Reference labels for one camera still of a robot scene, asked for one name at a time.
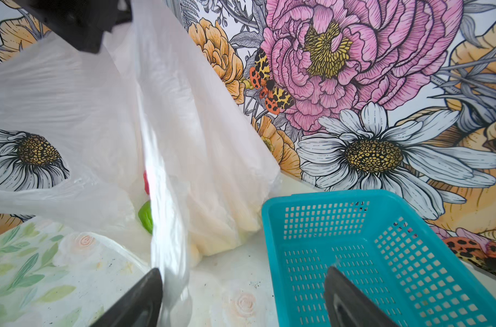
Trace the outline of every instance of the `floral wall mural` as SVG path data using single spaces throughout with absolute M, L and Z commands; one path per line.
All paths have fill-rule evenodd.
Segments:
M 283 171 L 394 192 L 496 275 L 496 0 L 179 5 Z

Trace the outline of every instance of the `plastic bag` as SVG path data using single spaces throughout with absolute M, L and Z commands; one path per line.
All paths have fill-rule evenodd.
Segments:
M 185 294 L 187 280 L 180 276 L 186 251 L 173 247 L 166 255 L 169 242 L 176 237 L 182 243 L 188 231 L 194 261 L 242 244 L 262 226 L 258 213 L 279 166 L 165 4 L 136 1 L 133 13 L 143 151 L 153 195 L 152 264 L 164 267 L 169 292 Z M 162 314 L 168 325 L 167 312 Z
M 28 163 L 22 176 L 9 178 L 14 183 L 25 178 L 38 188 L 12 192 L 4 187 L 7 180 L 1 183 L 0 189 L 8 190 L 0 190 L 0 213 L 62 221 L 75 230 L 112 238 L 148 261 L 150 236 L 138 225 L 131 201 L 144 194 L 143 165 L 131 110 L 136 105 L 126 94 L 105 49 L 97 56 L 81 53 L 55 35 L 0 64 L 0 131 L 16 134 L 16 143 L 8 140 L 4 150 L 0 148 L 0 160 L 2 155 L 12 160 L 0 169 L 16 171 Z M 69 171 L 67 179 L 44 188 L 54 171 L 46 171 L 50 158 L 43 153 L 45 162 L 36 163 L 35 169 L 31 160 L 22 158 L 30 135 L 57 149 Z M 10 144 L 17 145 L 12 152 Z
M 279 167 L 166 6 L 133 6 L 131 30 L 105 43 L 110 53 L 49 36 L 0 65 L 7 167 L 23 158 L 21 138 L 39 135 L 69 171 L 51 188 L 0 190 L 0 213 L 43 216 L 151 257 L 164 281 L 162 325 L 186 325 L 188 253 L 196 262 L 258 231 Z M 153 238 L 136 217 L 144 167 Z

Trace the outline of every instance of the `blue plastic basket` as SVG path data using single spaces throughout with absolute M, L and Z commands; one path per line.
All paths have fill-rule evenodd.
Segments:
M 298 194 L 262 213 L 280 327 L 330 326 L 330 265 L 401 327 L 496 327 L 496 300 L 393 193 Z

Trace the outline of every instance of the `daisy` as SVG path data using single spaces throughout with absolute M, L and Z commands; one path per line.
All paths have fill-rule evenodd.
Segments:
M 443 201 L 461 204 L 463 197 L 435 189 L 408 168 L 460 187 L 489 187 L 496 178 L 476 169 L 496 168 L 496 153 L 466 147 L 423 144 L 458 119 L 459 112 L 440 110 L 388 127 L 383 107 L 369 103 L 360 117 L 342 110 L 339 119 L 321 117 L 329 134 L 313 134 L 299 141 L 304 160 L 303 179 L 326 190 L 385 189 L 403 197 L 425 219 L 444 213 Z
M 59 152 L 44 137 L 0 130 L 0 190 L 50 188 L 69 175 Z

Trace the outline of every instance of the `yellow flower center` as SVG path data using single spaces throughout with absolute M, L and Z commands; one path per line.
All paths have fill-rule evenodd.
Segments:
M 29 165 L 44 166 L 60 158 L 56 148 L 43 137 L 30 134 L 17 148 L 17 156 Z
M 401 149 L 388 141 L 356 141 L 344 156 L 351 167 L 367 173 L 392 171 L 402 163 Z
M 265 138 L 264 136 L 261 136 L 261 140 L 263 140 L 264 144 L 270 150 L 271 153 L 274 152 L 275 147 L 271 145 L 271 140 L 269 138 Z
M 339 24 L 332 21 L 324 33 L 310 26 L 304 39 L 304 49 L 310 52 L 311 66 L 308 73 L 311 76 L 333 78 L 343 68 L 349 59 L 348 51 L 353 42 L 343 38 Z

